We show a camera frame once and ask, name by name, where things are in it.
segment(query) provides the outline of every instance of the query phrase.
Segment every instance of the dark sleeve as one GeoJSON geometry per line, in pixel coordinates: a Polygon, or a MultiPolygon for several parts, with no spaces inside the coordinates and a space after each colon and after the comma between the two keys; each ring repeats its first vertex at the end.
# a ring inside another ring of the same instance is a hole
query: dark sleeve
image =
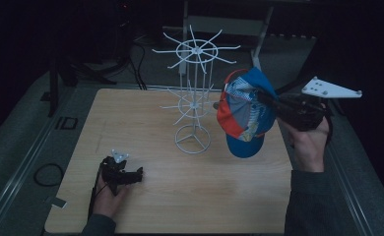
{"type": "Polygon", "coordinates": [[[81,236],[113,236],[115,227],[116,224],[111,218],[101,214],[93,214],[81,236]]]}
{"type": "Polygon", "coordinates": [[[285,235],[342,235],[327,173],[292,170],[285,235]]]}

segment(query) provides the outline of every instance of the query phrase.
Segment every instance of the table top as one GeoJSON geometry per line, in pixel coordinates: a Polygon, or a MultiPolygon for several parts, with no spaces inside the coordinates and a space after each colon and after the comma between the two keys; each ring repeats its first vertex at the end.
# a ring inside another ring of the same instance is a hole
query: table top
{"type": "MultiPolygon", "coordinates": [[[[217,101],[218,92],[210,92],[217,101]]],[[[175,142],[182,117],[178,96],[168,90],[98,91],[45,223],[49,233],[78,233],[87,222],[100,162],[112,149],[130,154],[126,171],[143,166],[143,182],[131,186],[116,216],[118,233],[282,233],[291,166],[278,124],[259,153],[234,157],[216,110],[199,119],[211,136],[207,150],[188,154],[175,142]]]]}

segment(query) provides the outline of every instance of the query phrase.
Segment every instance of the human hand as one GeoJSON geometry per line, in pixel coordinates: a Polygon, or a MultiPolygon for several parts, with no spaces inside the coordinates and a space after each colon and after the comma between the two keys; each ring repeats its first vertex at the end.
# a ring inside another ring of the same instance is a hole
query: human hand
{"type": "Polygon", "coordinates": [[[324,149],[330,132],[327,119],[323,117],[317,129],[307,132],[296,130],[280,118],[278,121],[288,130],[298,169],[307,172],[324,172],[324,149]]]}
{"type": "Polygon", "coordinates": [[[124,198],[128,194],[129,185],[123,186],[116,196],[114,196],[111,189],[105,185],[102,175],[100,174],[96,185],[96,199],[93,213],[113,218],[114,215],[118,213],[124,198]]]}

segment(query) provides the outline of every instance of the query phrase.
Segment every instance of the dark background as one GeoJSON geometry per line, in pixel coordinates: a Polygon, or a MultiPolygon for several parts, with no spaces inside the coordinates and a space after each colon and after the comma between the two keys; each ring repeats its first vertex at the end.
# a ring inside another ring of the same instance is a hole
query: dark background
{"type": "MultiPolygon", "coordinates": [[[[114,56],[115,48],[105,47],[109,38],[99,35],[115,30],[115,25],[96,28],[115,21],[115,14],[107,12],[112,4],[118,9],[126,4],[132,11],[124,16],[156,41],[161,26],[181,26],[181,1],[102,2],[108,5],[97,7],[104,12],[89,12],[83,1],[0,1],[0,126],[32,82],[48,71],[53,52],[83,61],[114,56]]],[[[312,2],[277,7],[269,33],[318,36],[299,78],[326,75],[343,87],[363,91],[361,99],[344,99],[341,105],[384,185],[384,0],[350,7],[340,6],[346,1],[336,0],[335,6],[312,2]]],[[[246,16],[254,9],[234,14],[246,16]]],[[[118,45],[130,36],[121,35],[118,45]]]]}

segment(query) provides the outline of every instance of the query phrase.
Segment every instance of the cap brim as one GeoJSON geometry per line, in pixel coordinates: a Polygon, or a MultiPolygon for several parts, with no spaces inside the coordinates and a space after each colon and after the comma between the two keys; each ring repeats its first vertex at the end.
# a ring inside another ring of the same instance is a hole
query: cap brim
{"type": "Polygon", "coordinates": [[[265,136],[260,138],[253,138],[250,142],[238,140],[230,135],[226,135],[226,143],[229,151],[240,158],[247,158],[259,152],[260,148],[265,141],[265,136]]]}

